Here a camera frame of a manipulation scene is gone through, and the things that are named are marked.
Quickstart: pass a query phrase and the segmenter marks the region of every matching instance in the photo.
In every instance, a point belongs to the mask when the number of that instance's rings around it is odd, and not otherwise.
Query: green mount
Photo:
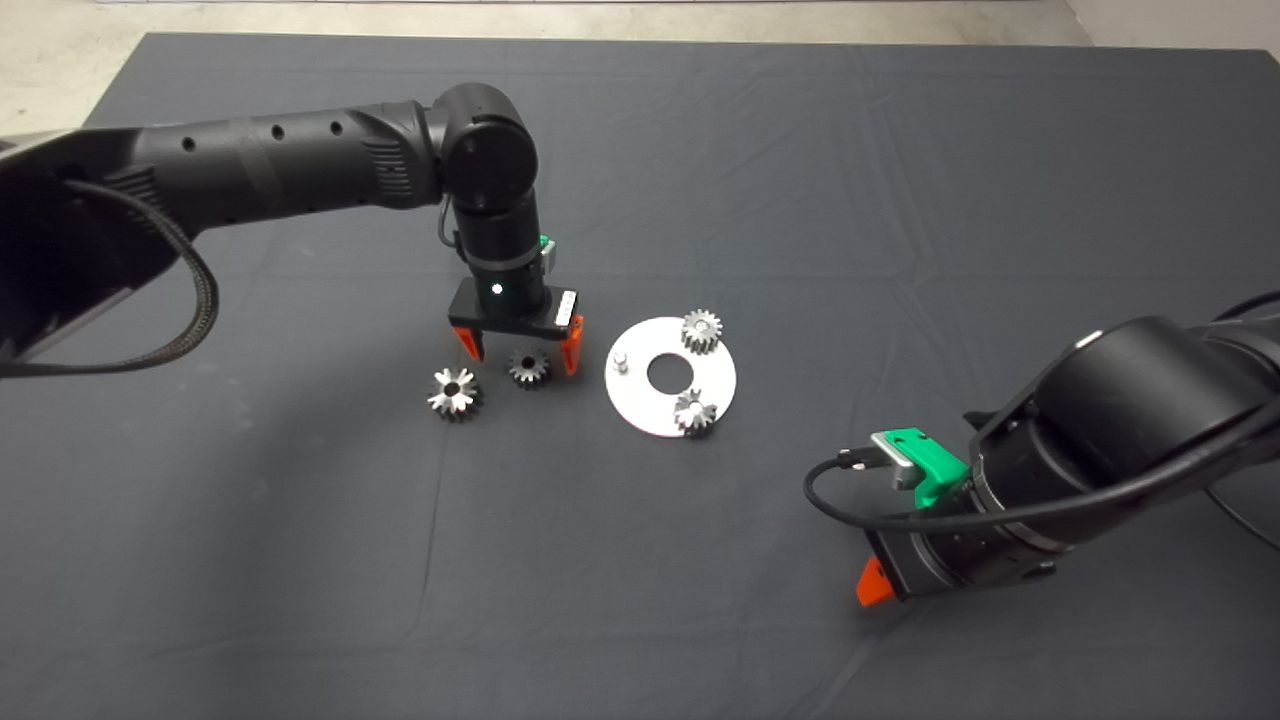
[[[969,474],[964,461],[919,428],[884,430],[884,439],[924,473],[924,479],[915,486],[916,509],[933,505],[947,488]]]

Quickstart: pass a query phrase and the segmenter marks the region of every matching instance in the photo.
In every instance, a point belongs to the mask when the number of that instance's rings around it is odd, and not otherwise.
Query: spur gear
[[[475,415],[483,393],[471,370],[445,368],[435,374],[435,392],[428,400],[431,410],[451,423]]]
[[[676,427],[686,436],[700,436],[716,423],[716,406],[701,401],[700,389],[676,396]]]
[[[685,315],[684,320],[680,327],[680,340],[685,342],[685,347],[699,355],[716,350],[716,343],[719,342],[721,332],[724,329],[724,323],[716,313],[698,309]]]
[[[550,377],[552,364],[541,350],[521,350],[507,359],[507,374],[522,389],[535,389]]]

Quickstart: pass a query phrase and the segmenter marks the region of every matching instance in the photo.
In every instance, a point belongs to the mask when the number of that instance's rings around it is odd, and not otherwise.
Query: black cable
[[[154,368],[156,365],[172,363],[195,350],[196,346],[209,336],[209,331],[214,327],[214,320],[218,319],[218,281],[214,278],[214,273],[210,272],[209,265],[205,264],[205,260],[198,252],[196,252],[196,249],[192,246],[191,238],[187,237],[187,233],[178,227],[178,223],[173,222],[159,209],[133,197],[132,195],[90,182],[64,182],[72,192],[79,196],[96,197],[115,202],[116,205],[138,213],[146,218],[146,220],[155,227],[156,232],[160,233],[169,247],[178,254],[178,258],[180,258],[187,266],[191,268],[191,279],[196,284],[196,313],[192,316],[191,323],[184,331],[182,331],[180,334],[178,334],[178,337],[173,338],[164,346],[152,350],[151,352],[138,355],[137,357],[97,365],[52,365],[42,363],[0,364],[0,378],[127,373],[131,370],[141,370],[143,368]]]
[[[1231,503],[1229,503],[1222,496],[1217,495],[1217,492],[1215,492],[1213,488],[1211,487],[1204,488],[1204,495],[1207,495],[1208,498],[1213,501],[1213,505],[1217,505],[1219,510],[1226,512],[1226,516],[1230,518],[1236,525],[1239,525],[1240,529],[1249,533],[1251,536],[1261,541],[1263,544],[1267,544],[1268,547],[1271,547],[1271,550],[1280,552],[1280,542],[1277,542],[1275,538],[1262,532],[1262,529],[1254,525],[1253,523],[1248,521],[1234,507],[1231,507]]]
[[[1280,397],[1271,400],[1230,429],[1170,460],[1166,460],[1165,462],[1161,462],[1160,465],[1130,480],[1074,497],[1024,505],[1012,510],[916,519],[883,518],[847,512],[819,497],[818,492],[814,489],[814,483],[818,480],[818,477],[827,470],[851,466],[852,460],[849,457],[826,460],[809,470],[804,478],[804,495],[814,507],[829,518],[864,530],[888,533],[945,533],[987,528],[992,525],[1006,525],[1010,523],[1044,520],[1048,518],[1062,518],[1066,515],[1088,512],[1106,505],[1139,501],[1151,493],[1180,482],[1187,475],[1201,470],[1210,462],[1221,460],[1224,456],[1239,450],[1240,446],[1247,445],[1254,436],[1271,429],[1277,421],[1280,421]]]
[[[445,195],[444,202],[440,205],[440,219],[435,223],[435,234],[440,238],[440,245],[449,250],[457,250],[458,243],[449,241],[448,236],[444,234],[444,219],[449,217],[451,205],[453,205],[453,196]]]
[[[1235,318],[1239,318],[1245,313],[1257,310],[1263,305],[1271,305],[1272,302],[1280,302],[1280,290],[1263,292],[1262,295],[1254,295],[1253,297],[1243,302],[1238,302],[1236,305],[1228,307],[1226,311],[1224,311],[1217,318],[1213,318],[1213,322],[1217,323],[1220,320],[1234,320]],[[1231,503],[1228,502],[1225,497],[1219,495],[1217,491],[1215,491],[1212,487],[1207,487],[1204,488],[1204,495],[1207,495],[1208,498],[1213,502],[1213,505],[1217,505],[1217,509],[1225,512],[1226,516],[1233,523],[1239,525],[1242,530],[1249,533],[1257,541],[1266,544],[1271,550],[1280,552],[1280,541],[1276,541],[1274,537],[1268,536],[1261,528],[1258,528],[1248,519],[1245,519],[1244,515],[1240,515],[1240,512],[1235,507],[1233,507]]]
[[[1213,318],[1213,322],[1219,320],[1234,320],[1240,315],[1249,313],[1251,310],[1257,310],[1263,305],[1271,305],[1272,302],[1280,302],[1280,290],[1274,290],[1271,292],[1263,292],[1262,295],[1256,295],[1244,302],[1239,302],[1226,309],[1225,313]]]

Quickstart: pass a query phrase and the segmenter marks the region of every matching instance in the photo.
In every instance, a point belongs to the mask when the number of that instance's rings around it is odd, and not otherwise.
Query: circular plate
[[[649,364],[654,357],[676,355],[689,361],[694,370],[689,388],[703,391],[701,401],[716,406],[717,419],[724,416],[737,387],[733,356],[724,342],[718,342],[716,350],[705,355],[696,355],[680,340],[682,324],[680,318],[653,318],[636,323],[613,342],[605,356],[604,387],[613,407],[637,429],[658,437],[682,437],[684,433],[676,427],[676,396],[659,391],[649,382]],[[627,355],[626,373],[613,366],[618,352]]]

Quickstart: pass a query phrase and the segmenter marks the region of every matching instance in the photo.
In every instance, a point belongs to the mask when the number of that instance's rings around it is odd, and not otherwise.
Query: orange gripper tip
[[[462,347],[467,350],[467,355],[471,356],[476,363],[484,361],[484,346],[480,345],[480,338],[476,337],[479,332],[471,332],[471,328],[460,328],[453,325],[454,334],[462,341]]]
[[[858,602],[863,607],[870,607],[893,600],[893,585],[888,584],[884,577],[884,568],[879,564],[879,557],[874,555],[867,559],[863,566],[863,577],[858,579]]]
[[[577,359],[582,352],[582,323],[585,318],[573,315],[568,325],[568,337],[561,341],[561,359],[564,360],[564,374],[577,372]]]

